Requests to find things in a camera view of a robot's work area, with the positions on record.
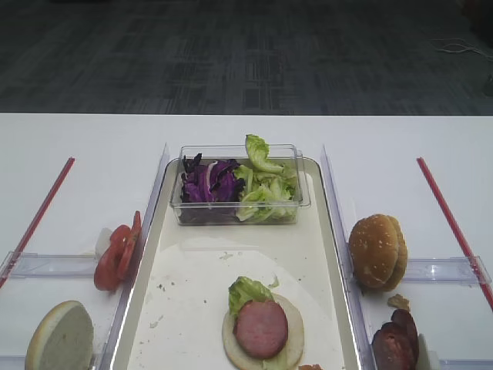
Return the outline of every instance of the red stick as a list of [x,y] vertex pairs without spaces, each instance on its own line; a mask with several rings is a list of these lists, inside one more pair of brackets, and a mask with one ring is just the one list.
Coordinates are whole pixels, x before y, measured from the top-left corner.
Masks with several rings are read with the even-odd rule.
[[12,254],[10,261],[8,262],[8,266],[5,269],[4,275],[0,277],[0,288],[7,281],[8,275],[12,271],[12,268],[14,268],[15,263],[17,262],[18,258],[21,256],[21,253],[24,251],[24,248],[27,245],[27,243],[29,242],[29,239],[31,239],[31,236],[34,234],[34,231],[36,230],[36,228],[39,224],[39,221],[41,221],[43,215],[45,214],[46,210],[48,209],[49,204],[52,202],[53,198],[55,197],[56,192],[59,190],[60,186],[63,183],[63,180],[66,178],[66,176],[69,173],[70,169],[72,168],[72,165],[74,164],[74,162],[75,162],[75,159],[72,157],[67,159],[65,166],[62,168],[62,172],[60,172],[55,183],[53,184],[52,188],[50,189],[48,195],[46,196],[45,200],[41,204],[41,207],[38,209],[38,212],[36,213],[36,215],[32,219],[31,223],[29,224],[28,229],[25,231],[24,236],[22,237],[21,241],[19,241],[17,248],[15,249],[14,253]]
[[431,191],[433,191],[434,197],[437,198],[438,204],[440,205],[440,208],[442,212],[445,215],[445,218],[447,219],[448,224],[450,225],[450,228],[452,229],[452,232],[455,235],[455,238],[457,239],[459,245],[462,248],[462,252],[464,253],[464,256],[469,257],[471,259],[471,267],[476,276],[478,277],[478,280],[480,281],[481,289],[483,290],[483,294],[486,297],[486,300],[488,301],[490,308],[493,310],[493,292],[491,291],[491,287],[487,283],[483,283],[482,281],[486,281],[485,276],[483,275],[483,271],[481,268],[478,266],[478,264],[474,260],[474,254],[472,253],[471,247],[469,247],[468,241],[465,240],[465,236],[463,235],[461,228],[457,224],[457,221],[454,218],[454,215],[452,214],[452,211],[450,208],[448,208],[447,202],[444,199],[444,196],[441,194],[440,189],[438,188],[437,183],[435,183],[433,175],[431,175],[430,170],[428,169],[428,166],[424,162],[423,158],[417,158],[419,167],[421,168],[421,171],[424,174],[424,177],[426,178],[426,181],[430,185]]

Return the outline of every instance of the meat patty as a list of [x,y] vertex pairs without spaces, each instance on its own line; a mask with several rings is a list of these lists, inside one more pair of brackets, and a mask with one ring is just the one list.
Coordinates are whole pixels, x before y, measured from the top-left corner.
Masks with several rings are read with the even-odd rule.
[[411,343],[411,348],[413,349],[414,359],[418,362],[419,358],[419,344],[418,344],[418,330],[416,329],[416,324],[411,314],[402,309],[397,309],[394,311],[391,317],[392,322],[400,325],[407,334],[407,338]]
[[251,357],[272,358],[287,341],[287,318],[274,301],[247,302],[240,310],[233,333],[240,347]]
[[371,342],[378,370],[415,370],[414,353],[406,331],[386,322]]

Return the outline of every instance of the white tray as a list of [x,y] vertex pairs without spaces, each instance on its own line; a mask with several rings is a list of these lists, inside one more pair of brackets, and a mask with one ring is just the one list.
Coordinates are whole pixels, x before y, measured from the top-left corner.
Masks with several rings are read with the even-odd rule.
[[294,225],[179,226],[164,180],[112,368],[233,369],[221,329],[239,275],[280,282],[305,327],[300,364],[357,368],[320,168],[304,159],[311,207]]

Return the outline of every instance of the table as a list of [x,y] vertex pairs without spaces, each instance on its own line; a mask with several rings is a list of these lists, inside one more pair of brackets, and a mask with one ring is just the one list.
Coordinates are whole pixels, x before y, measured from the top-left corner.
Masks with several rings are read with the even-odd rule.
[[91,252],[102,227],[130,223],[135,210],[146,209],[164,143],[173,158],[182,145],[241,144],[255,133],[268,143],[293,143],[319,162],[325,146],[347,230],[369,214],[393,214],[410,257],[462,256],[415,161],[424,157],[471,248],[493,271],[492,123],[438,116],[0,114],[0,255],[15,249],[69,156],[74,167],[25,251]]

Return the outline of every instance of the gray carpet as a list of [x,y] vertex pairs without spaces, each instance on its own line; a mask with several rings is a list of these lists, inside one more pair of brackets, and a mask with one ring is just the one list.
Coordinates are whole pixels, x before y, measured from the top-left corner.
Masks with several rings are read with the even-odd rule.
[[493,54],[454,0],[0,0],[0,112],[493,115],[450,37]]

